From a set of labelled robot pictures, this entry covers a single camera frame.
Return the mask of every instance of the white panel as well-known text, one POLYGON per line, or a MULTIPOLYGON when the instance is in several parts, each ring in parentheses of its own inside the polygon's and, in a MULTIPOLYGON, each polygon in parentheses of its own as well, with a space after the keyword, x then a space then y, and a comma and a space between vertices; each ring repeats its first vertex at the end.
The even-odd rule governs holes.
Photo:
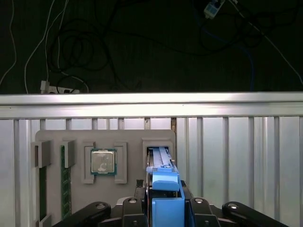
POLYGON ((230 200, 249 204, 248 118, 232 117, 230 127, 230 200))
POLYGON ((91 130, 92 123, 91 119, 72 119, 71 129, 72 130, 91 130))
POLYGON ((264 130, 263 130, 263 118, 255 118, 255 185, 254 185, 254 209, 259 212, 264 212, 264 167, 265 167, 265 153, 264 153, 264 130))
POLYGON ((203 176, 203 160, 202 155, 202 133, 199 130, 202 119, 189 118, 188 119, 188 157, 187 157, 187 168, 188 168, 188 184, 189 188, 194 196, 202 196, 203 189, 201 187, 203 176))
POLYGON ((181 179, 187 178, 188 119, 177 118, 177 168, 181 179))
POLYGON ((280 203, 281 221, 300 224, 300 138, 299 117, 280 121, 280 203))
POLYGON ((13 227, 14 220, 14 150, 13 120, 0 120, 0 226, 13 227))
POLYGON ((65 130, 64 119, 46 119, 45 121, 46 130, 65 130))
POLYGON ((223 119, 204 118, 204 197, 217 207, 223 198, 223 119))
POLYGON ((170 118, 151 118, 151 129, 170 129, 170 118))
POLYGON ((144 118, 125 118, 124 129, 144 129, 144 118))
POLYGON ((118 119, 109 119, 109 129, 116 130, 118 129, 118 119))
POLYGON ((300 226, 303 226, 303 117, 300 117, 300 226))
POLYGON ((106 130, 109 129, 109 119, 98 119, 98 129, 106 130))

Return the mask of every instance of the cable bundle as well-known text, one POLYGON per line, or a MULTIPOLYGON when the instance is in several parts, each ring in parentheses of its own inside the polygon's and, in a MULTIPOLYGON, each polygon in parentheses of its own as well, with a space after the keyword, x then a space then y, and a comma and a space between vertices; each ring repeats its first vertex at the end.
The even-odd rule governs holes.
POLYGON ((202 29, 211 20, 205 20, 205 22, 201 26, 199 33, 199 42, 205 50, 210 52, 220 52, 240 42, 242 42, 248 48, 255 48, 260 45, 266 35, 274 31, 275 29, 293 24, 296 20, 299 8, 302 6, 300 4, 300 0, 297 0, 296 6, 293 8, 285 9, 280 12, 259 12, 253 14, 250 10, 241 5, 239 2, 236 1, 236 3, 238 6, 240 6, 239 12, 235 14, 220 13, 217 15, 217 17, 233 17, 235 28, 237 30, 236 33, 230 39, 230 41, 224 46, 217 49, 208 48, 202 39, 202 29), (292 14, 290 20, 281 21, 281 17, 285 15, 289 16, 289 14, 292 14))

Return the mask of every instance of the black cable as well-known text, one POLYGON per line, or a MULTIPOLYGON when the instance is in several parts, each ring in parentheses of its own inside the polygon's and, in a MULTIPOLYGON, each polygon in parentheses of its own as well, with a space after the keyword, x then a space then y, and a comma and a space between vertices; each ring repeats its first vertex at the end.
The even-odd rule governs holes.
POLYGON ((73 19, 65 23, 58 34, 53 39, 50 48, 48 49, 48 66, 52 72, 55 73, 61 73, 71 68, 83 68, 88 71, 100 71, 103 70, 107 64, 109 63, 107 50, 108 47, 105 44, 101 37, 101 33, 99 30, 90 22, 83 20, 83 19, 73 19), (85 27, 87 28, 87 31, 79 31, 77 29, 67 29, 68 26, 73 25, 75 22, 81 22, 85 24, 85 27), (60 55, 62 56, 62 59, 64 60, 64 65, 58 67, 56 64, 57 60, 57 42, 58 37, 60 37, 62 45, 60 48, 60 55), (68 51, 67 49, 67 43, 71 44, 71 48, 68 51), (88 46, 90 49, 89 55, 84 54, 84 45, 86 44, 86 47, 88 46), (91 64, 94 55, 95 55, 95 44, 98 44, 103 52, 105 53, 106 60, 104 63, 99 63, 101 65, 97 68, 89 67, 91 64))
POLYGON ((86 82, 83 78, 80 78, 80 77, 75 76, 75 75, 67 75, 67 76, 64 76, 64 77, 60 78, 60 79, 58 80, 58 82, 57 82, 56 89, 57 89, 58 94, 60 94, 60 92, 59 92, 60 83, 62 83, 62 81, 66 80, 66 79, 68 79, 68 78, 71 78, 71 77, 78 78, 79 80, 82 80, 82 82, 81 82, 81 85, 80 85, 79 87, 74 88, 74 89, 73 89, 71 92, 69 92, 69 93, 73 93, 76 89, 79 89, 79 90, 80 90, 81 87, 82 87, 83 85, 86 85, 86 86, 88 87, 87 82, 86 82))
POLYGON ((236 33, 232 36, 230 41, 223 45, 220 48, 217 49, 210 49, 206 44, 204 44, 202 36, 201 36, 201 30, 203 29, 203 26, 200 27, 200 32, 199 32, 199 42, 200 45, 207 51, 217 53, 220 51, 223 51, 227 48, 230 48, 232 45, 237 44, 239 42, 242 42, 247 48, 254 48, 260 45, 262 42, 264 36, 270 34, 273 30, 275 30, 278 27, 282 26, 288 26, 291 25, 297 18, 297 14, 299 11, 299 8, 301 7, 300 5, 300 0, 297 0, 296 6, 294 8, 289 8, 289 9, 284 9, 280 12, 259 12, 256 14, 253 14, 251 11, 249 11, 247 8, 241 6, 240 12, 237 12, 236 14, 218 14, 217 17, 219 16, 232 16, 234 17, 234 23, 235 23, 235 28, 236 28, 236 33), (285 13, 293 13, 293 16, 290 21, 283 22, 283 23, 278 23, 277 18, 280 15, 283 15, 285 13), (240 13, 246 14, 245 18, 243 18, 240 13), (270 20, 270 25, 264 25, 261 23, 261 19, 269 19, 270 20))
POLYGON ((110 17, 109 17, 109 19, 108 19, 108 21, 107 21, 107 23, 105 25, 105 28, 103 30, 102 38, 104 38, 106 36, 106 34, 107 34, 107 32, 108 32, 108 30, 109 30, 109 28, 110 28, 110 26, 111 26, 111 24, 112 24, 112 22, 114 20, 114 17, 116 15, 117 11, 118 11, 120 2, 121 2, 121 0, 117 0, 116 1, 114 9, 113 9, 112 13, 110 14, 110 17))
POLYGON ((133 5, 139 4, 139 3, 146 3, 149 1, 150 0, 124 0, 124 1, 121 1, 121 3, 119 4, 119 8, 133 6, 133 5))

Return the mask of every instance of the metal bar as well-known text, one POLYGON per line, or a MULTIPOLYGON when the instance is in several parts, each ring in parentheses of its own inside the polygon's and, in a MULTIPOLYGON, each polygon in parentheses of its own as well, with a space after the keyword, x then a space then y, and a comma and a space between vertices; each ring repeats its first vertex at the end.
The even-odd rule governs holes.
POLYGON ((106 129, 110 130, 110 120, 106 119, 106 129))
POLYGON ((254 146, 254 209, 264 213, 265 211, 265 166, 266 166, 266 146, 264 145, 266 139, 266 131, 264 126, 264 118, 254 118, 254 144, 250 144, 250 152, 252 152, 252 145, 254 146))
POLYGON ((223 118, 223 201, 229 202, 229 119, 223 118))
POLYGON ((13 123, 13 157, 14 157, 14 212, 15 227, 21 226, 21 179, 20 179, 20 147, 19 147, 19 120, 13 123))
POLYGON ((65 129, 66 130, 71 130, 71 128, 72 128, 71 119, 66 119, 65 120, 65 129))
POLYGON ((298 116, 303 110, 303 102, 0 106, 0 119, 298 116))
POLYGON ((302 102, 302 92, 289 93, 154 93, 0 96, 2 105, 302 102))
POLYGON ((249 207, 255 208, 255 118, 248 119, 249 129, 249 207))
POLYGON ((187 149, 188 149, 187 118, 177 118, 177 167, 181 179, 187 182, 187 149))
POLYGON ((203 149, 203 118, 197 119, 197 138, 198 138, 198 176, 201 179, 197 179, 198 188, 200 188, 200 193, 198 196, 204 197, 204 149, 203 149))
POLYGON ((45 119, 40 119, 40 129, 46 130, 46 120, 45 119))
POLYGON ((300 117, 300 226, 303 226, 303 117, 300 117))
POLYGON ((280 118, 275 117, 275 220, 280 221, 280 118))
POLYGON ((144 119, 144 129, 151 129, 151 119, 148 117, 144 119))
POLYGON ((124 130, 124 118, 119 118, 118 119, 118 129, 119 130, 124 130))
POLYGON ((91 129, 92 130, 98 129, 98 118, 91 119, 91 129))

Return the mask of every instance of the power strip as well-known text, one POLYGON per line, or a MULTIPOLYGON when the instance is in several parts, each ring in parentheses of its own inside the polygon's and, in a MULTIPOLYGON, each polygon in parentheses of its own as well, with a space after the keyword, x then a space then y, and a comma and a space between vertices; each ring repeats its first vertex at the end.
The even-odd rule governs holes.
POLYGON ((74 90, 72 88, 67 88, 67 87, 57 87, 56 86, 50 86, 50 83, 48 81, 41 81, 41 86, 40 86, 41 94, 70 94, 71 92, 73 94, 79 94, 79 90, 74 90))
POLYGON ((204 9, 205 17, 214 19, 224 3, 225 0, 211 0, 204 9))

